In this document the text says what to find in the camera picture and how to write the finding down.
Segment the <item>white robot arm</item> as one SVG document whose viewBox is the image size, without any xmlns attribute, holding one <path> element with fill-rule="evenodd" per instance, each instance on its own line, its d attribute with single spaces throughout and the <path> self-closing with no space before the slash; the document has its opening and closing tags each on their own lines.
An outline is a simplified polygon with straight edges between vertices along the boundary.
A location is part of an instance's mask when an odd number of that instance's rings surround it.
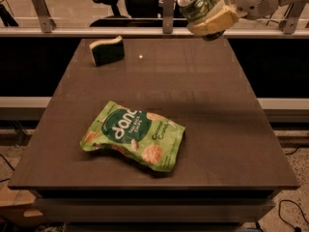
<svg viewBox="0 0 309 232">
<path fill-rule="evenodd" d="M 299 17 L 309 0 L 177 0 L 187 29 L 194 35 L 216 38 L 241 18 L 259 20 L 273 15 L 279 7 L 288 7 L 279 28 L 284 34 L 295 31 Z"/>
</svg>

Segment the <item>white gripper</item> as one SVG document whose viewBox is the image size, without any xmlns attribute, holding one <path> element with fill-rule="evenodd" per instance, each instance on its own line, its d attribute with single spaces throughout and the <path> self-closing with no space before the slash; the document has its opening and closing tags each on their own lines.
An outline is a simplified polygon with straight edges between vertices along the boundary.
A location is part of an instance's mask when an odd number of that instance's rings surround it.
<svg viewBox="0 0 309 232">
<path fill-rule="evenodd" d="M 231 0 L 232 5 L 226 0 L 214 1 L 218 3 L 205 16 L 188 23 L 192 34 L 206 36 L 225 31 L 239 21 L 238 11 L 242 17 L 256 20 L 273 14 L 279 6 L 278 0 Z"/>
</svg>

